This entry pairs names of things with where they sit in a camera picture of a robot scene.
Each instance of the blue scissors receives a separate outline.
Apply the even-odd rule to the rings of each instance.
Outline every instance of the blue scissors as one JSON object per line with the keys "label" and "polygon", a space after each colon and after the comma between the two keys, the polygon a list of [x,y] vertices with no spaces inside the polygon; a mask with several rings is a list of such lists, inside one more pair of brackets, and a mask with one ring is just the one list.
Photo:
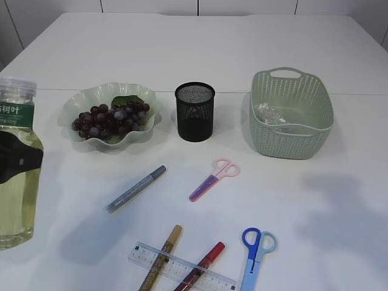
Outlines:
{"label": "blue scissors", "polygon": [[[254,244],[249,244],[246,240],[246,235],[249,232],[256,232],[257,237]],[[250,227],[245,229],[242,234],[242,241],[247,246],[248,259],[245,266],[244,279],[242,280],[241,290],[240,291],[253,291],[255,289],[256,279],[259,275],[259,269],[261,261],[266,253],[273,252],[278,246],[278,241],[275,236],[270,232],[260,232],[260,230]],[[266,236],[269,236],[273,240],[273,245],[267,249],[263,248],[264,240]]]}

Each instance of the green leaf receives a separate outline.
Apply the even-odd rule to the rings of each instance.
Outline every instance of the green leaf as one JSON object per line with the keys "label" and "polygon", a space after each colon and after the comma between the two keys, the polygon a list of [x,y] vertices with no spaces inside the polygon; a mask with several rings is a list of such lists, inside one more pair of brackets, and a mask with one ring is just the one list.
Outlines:
{"label": "green leaf", "polygon": [[112,100],[112,107],[114,105],[117,105],[117,106],[126,106],[128,104],[128,102],[136,102],[136,101],[139,101],[139,102],[144,102],[141,98],[139,98],[138,95],[129,95],[129,96],[117,96],[117,97],[114,97],[113,100]]}

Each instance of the white table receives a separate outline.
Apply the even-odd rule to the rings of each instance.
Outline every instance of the white table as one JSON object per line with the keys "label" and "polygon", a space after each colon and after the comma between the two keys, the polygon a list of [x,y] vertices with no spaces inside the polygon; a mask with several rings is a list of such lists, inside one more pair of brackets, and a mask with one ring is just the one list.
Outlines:
{"label": "white table", "polygon": [[204,81],[246,93],[256,72],[284,66],[319,76],[330,93],[388,94],[388,53],[347,16],[68,13],[1,74],[40,89],[115,81],[171,92]]}
{"label": "white table", "polygon": [[[38,91],[34,125],[45,157],[36,231],[0,252],[0,290],[137,290],[146,273],[127,255],[137,241],[161,247],[175,224],[184,230],[174,255],[198,262],[222,241],[211,270],[239,282],[242,232],[274,233],[279,247],[265,258],[256,290],[387,290],[388,96],[332,95],[328,140],[312,159],[291,161],[252,149],[248,94],[217,94],[213,136],[194,144],[176,132],[173,93],[157,93],[164,110],[152,137],[104,153],[72,144],[56,125],[75,93]],[[241,174],[190,202],[219,156]],[[120,211],[103,209],[161,164],[167,173]]]}

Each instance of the woven basket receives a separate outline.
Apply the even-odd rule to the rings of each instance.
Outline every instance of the woven basket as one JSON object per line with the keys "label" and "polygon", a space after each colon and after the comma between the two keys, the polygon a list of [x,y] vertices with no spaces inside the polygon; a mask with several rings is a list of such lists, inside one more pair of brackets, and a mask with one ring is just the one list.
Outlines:
{"label": "woven basket", "polygon": [[[292,71],[298,78],[274,76]],[[259,104],[277,108],[285,124],[266,124],[255,110]],[[285,159],[309,159],[324,144],[333,127],[333,108],[322,81],[293,68],[259,72],[250,95],[250,132],[259,153]]]}

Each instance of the grapes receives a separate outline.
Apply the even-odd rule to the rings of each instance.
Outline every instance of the grapes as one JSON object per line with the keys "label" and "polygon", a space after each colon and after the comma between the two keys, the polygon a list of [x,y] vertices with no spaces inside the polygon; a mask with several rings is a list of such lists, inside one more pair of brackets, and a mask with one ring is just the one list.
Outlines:
{"label": "grapes", "polygon": [[82,132],[88,132],[90,129],[90,126],[88,124],[84,124],[82,127],[81,127],[81,131]]}
{"label": "grapes", "polygon": [[86,138],[86,136],[87,136],[87,134],[86,134],[85,132],[83,132],[82,130],[80,130],[80,131],[78,132],[78,135],[79,135],[80,137],[82,137],[82,138]]}
{"label": "grapes", "polygon": [[142,110],[142,109],[143,109],[143,104],[141,104],[139,101],[136,101],[136,102],[135,102],[135,109],[136,109],[137,111]]}
{"label": "grapes", "polygon": [[138,112],[138,117],[140,119],[146,118],[146,112],[144,110],[141,110]]}
{"label": "grapes", "polygon": [[96,122],[97,123],[104,123],[105,122],[105,114],[103,113],[98,113],[96,116]]}
{"label": "grapes", "polygon": [[139,126],[139,124],[138,123],[136,123],[136,122],[134,122],[133,124],[132,124],[132,130],[134,130],[134,131],[138,131],[140,129],[140,126]]}
{"label": "grapes", "polygon": [[78,115],[78,118],[85,118],[85,116],[90,115],[90,112],[82,112]]}
{"label": "grapes", "polygon": [[107,104],[101,104],[99,107],[98,107],[98,110],[100,113],[105,113],[109,110],[109,107]]}
{"label": "grapes", "polygon": [[140,130],[139,121],[146,118],[150,105],[144,102],[129,101],[127,105],[107,104],[93,106],[90,112],[82,112],[78,115],[71,128],[78,132],[81,138],[99,138],[109,140],[112,135],[120,137],[131,131]]}
{"label": "grapes", "polygon": [[90,124],[93,121],[93,117],[91,115],[86,115],[82,119],[82,124]]}
{"label": "grapes", "polygon": [[92,137],[92,138],[98,137],[98,135],[99,135],[99,129],[98,129],[97,127],[92,127],[92,128],[89,130],[89,135],[90,135],[90,137]]}
{"label": "grapes", "polygon": [[90,113],[93,115],[93,116],[96,116],[98,113],[99,113],[99,108],[97,106],[93,106],[91,109],[90,109]]}
{"label": "grapes", "polygon": [[115,115],[114,115],[114,118],[116,119],[116,120],[123,120],[124,119],[124,113],[123,113],[123,111],[122,110],[120,110],[120,111],[117,111],[116,113],[115,113]]}
{"label": "grapes", "polygon": [[129,130],[128,130],[128,128],[125,127],[125,126],[120,126],[120,127],[118,128],[118,132],[119,132],[120,135],[122,135],[122,134],[124,134],[124,133],[128,133]]}
{"label": "grapes", "polygon": [[148,104],[148,103],[144,103],[143,108],[144,108],[145,112],[148,112],[151,109],[150,104]]}
{"label": "grapes", "polygon": [[104,129],[100,134],[99,134],[99,137],[105,141],[106,139],[110,139],[111,135],[110,135],[110,132],[106,129]]}
{"label": "grapes", "polygon": [[131,108],[131,107],[129,107],[129,106],[126,107],[125,110],[126,110],[126,112],[127,112],[128,115],[131,115],[131,114],[133,114],[133,112],[135,112],[134,109]]}

